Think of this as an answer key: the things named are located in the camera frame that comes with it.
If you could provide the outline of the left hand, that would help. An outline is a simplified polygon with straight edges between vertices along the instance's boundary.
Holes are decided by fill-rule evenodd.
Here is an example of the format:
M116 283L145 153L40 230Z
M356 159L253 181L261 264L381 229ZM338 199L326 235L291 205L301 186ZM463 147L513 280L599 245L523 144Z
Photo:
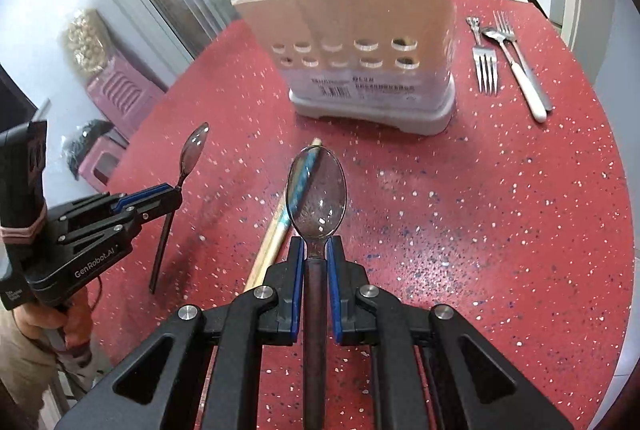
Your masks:
M67 349L83 346L92 335L93 321L86 287L70 298L65 313L39 303L25 303L13 310L13 318L18 330L32 340L39 339L45 330L57 332L61 329Z

